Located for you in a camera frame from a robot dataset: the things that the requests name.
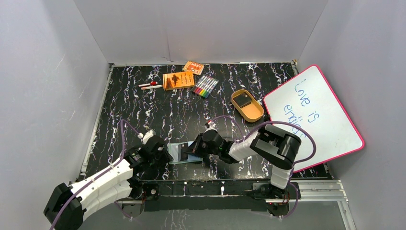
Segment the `black VIP credit card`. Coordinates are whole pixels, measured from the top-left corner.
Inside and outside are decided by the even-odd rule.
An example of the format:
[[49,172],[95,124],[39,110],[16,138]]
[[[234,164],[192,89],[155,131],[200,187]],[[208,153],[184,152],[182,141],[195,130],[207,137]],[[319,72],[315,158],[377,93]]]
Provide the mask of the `black VIP credit card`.
[[181,148],[182,148],[182,143],[172,143],[169,150],[170,154],[173,158],[173,162],[179,162],[181,161]]

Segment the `green card holder wallet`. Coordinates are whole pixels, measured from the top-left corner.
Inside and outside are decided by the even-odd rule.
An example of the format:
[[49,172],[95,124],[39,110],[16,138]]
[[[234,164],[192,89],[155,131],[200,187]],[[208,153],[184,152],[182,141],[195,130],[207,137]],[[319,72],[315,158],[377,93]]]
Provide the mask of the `green card holder wallet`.
[[190,154],[188,152],[189,146],[193,143],[193,141],[183,142],[183,143],[169,143],[168,153],[170,155],[170,162],[169,164],[183,164],[189,162],[200,162],[203,160],[201,157],[197,157],[195,155]]

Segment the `black credit cards stack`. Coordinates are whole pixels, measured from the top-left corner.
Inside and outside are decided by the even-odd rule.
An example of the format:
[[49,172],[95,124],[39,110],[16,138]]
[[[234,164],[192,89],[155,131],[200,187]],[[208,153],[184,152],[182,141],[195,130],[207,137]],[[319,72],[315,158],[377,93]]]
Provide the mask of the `black credit cards stack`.
[[234,101],[238,105],[238,107],[243,108],[249,105],[252,102],[251,97],[246,93],[242,93],[234,98]]

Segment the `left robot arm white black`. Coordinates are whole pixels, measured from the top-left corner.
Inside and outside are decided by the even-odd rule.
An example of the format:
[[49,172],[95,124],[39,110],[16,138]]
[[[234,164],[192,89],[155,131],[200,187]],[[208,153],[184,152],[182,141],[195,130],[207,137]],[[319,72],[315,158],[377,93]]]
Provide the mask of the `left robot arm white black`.
[[166,142],[150,130],[141,145],[125,149],[100,172],[70,185],[56,186],[44,209],[53,230],[77,230],[96,211],[117,200],[146,196],[139,175],[170,161]]

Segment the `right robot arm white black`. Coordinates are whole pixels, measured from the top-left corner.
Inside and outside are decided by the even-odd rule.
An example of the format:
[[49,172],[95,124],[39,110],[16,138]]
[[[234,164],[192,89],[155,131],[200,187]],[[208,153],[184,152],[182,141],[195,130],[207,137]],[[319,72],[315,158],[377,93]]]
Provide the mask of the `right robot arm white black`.
[[258,155],[272,165],[270,194],[283,198],[289,191],[288,182],[294,161],[301,145],[300,138],[272,124],[265,124],[242,140],[225,140],[212,127],[200,133],[188,146],[182,147],[181,155],[204,158],[216,155],[222,161],[233,164]]

